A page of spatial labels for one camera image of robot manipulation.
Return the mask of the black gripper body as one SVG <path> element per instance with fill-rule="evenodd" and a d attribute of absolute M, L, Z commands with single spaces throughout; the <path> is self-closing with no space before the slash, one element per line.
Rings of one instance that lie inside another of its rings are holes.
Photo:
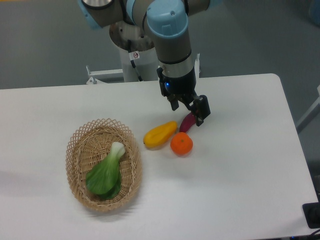
<path fill-rule="evenodd" d="M 199 96 L 195 91 L 196 75 L 194 68 L 189 73 L 179 77 L 166 76 L 162 67 L 159 67 L 156 72 L 163 97 L 167 98 L 169 95 L 175 95 L 180 101 L 183 95 Z"/>

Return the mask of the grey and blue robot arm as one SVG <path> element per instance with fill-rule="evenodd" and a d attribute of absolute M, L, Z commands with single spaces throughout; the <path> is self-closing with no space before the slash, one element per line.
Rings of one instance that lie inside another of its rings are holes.
<path fill-rule="evenodd" d="M 79 7 L 92 28 L 124 22 L 136 27 L 153 44 L 159 61 L 161 94 L 172 110 L 180 103 L 200 126 L 211 113 L 205 95 L 195 92 L 196 73 L 188 31 L 188 17 L 218 4 L 215 0 L 80 0 Z"/>

